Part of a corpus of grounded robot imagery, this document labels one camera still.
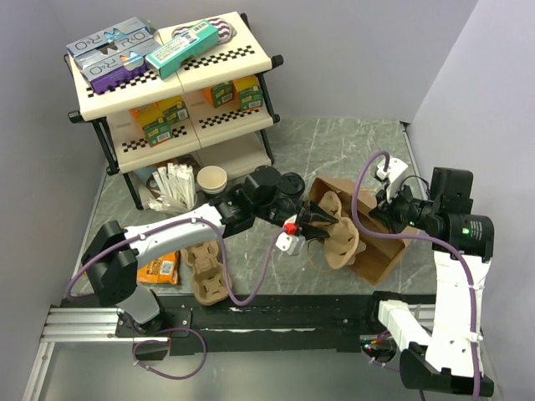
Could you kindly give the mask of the brown paper bag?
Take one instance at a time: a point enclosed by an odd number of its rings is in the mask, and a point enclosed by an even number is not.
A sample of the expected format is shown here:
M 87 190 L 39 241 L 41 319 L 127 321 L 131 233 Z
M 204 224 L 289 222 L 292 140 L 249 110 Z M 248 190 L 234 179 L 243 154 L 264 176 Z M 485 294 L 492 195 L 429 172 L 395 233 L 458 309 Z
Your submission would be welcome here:
M 308 198 L 318 204 L 323 195 L 330 190 L 338 195 L 342 203 L 343 212 L 347 213 L 352 220 L 351 204 L 354 194 L 354 182 L 349 179 L 317 178 L 309 190 Z M 357 229 L 359 230 L 360 240 L 366 244 L 366 250 L 356 256 L 353 265 L 340 269 L 348 268 L 374 286 L 382 282 L 390 274 L 390 271 L 400 261 L 410 242 L 408 240 L 381 239 L 369 236 L 359 228 Z

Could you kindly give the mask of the black plastic cup lid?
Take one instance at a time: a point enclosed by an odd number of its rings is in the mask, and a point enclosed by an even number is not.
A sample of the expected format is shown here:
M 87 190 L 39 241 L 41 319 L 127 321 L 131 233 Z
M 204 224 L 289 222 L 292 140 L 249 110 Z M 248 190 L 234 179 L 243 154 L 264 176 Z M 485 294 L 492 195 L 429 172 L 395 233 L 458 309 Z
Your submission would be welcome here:
M 279 183 L 280 192 L 289 198 L 299 198 L 305 190 L 305 182 L 301 175 L 295 172 L 287 172 L 281 176 Z

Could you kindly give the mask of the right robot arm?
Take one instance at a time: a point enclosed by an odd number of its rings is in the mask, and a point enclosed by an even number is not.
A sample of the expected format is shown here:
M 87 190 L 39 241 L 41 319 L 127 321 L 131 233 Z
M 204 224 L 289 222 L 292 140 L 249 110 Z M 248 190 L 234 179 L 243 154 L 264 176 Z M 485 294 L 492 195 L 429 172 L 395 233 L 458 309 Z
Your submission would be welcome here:
M 383 224 L 385 239 L 428 241 L 436 266 L 431 330 L 425 330 L 401 297 L 382 299 L 365 312 L 373 332 L 389 332 L 400 350 L 406 388 L 422 393 L 489 398 L 495 385 L 481 358 L 482 295 L 494 248 L 494 225 L 472 213 L 473 174 L 436 167 L 428 195 L 416 198 L 406 184 L 408 166 L 381 161 L 374 173 L 382 188 L 370 217 Z

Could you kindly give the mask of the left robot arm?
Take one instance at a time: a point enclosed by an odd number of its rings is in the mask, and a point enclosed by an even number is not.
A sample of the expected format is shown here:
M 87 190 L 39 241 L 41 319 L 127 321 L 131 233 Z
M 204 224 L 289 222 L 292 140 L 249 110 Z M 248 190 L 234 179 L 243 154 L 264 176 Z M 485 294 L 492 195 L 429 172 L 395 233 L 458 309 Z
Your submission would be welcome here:
M 156 295 L 139 284 L 141 267 L 172 251 L 235 236 L 257 219 L 277 226 L 291 241 L 329 237 L 326 228 L 338 218 L 305 202 L 303 191 L 300 175 L 258 167 L 242 183 L 180 216 L 129 228 L 104 223 L 82 256 L 82 270 L 101 307 L 122 309 L 145 335 L 154 336 L 166 316 Z

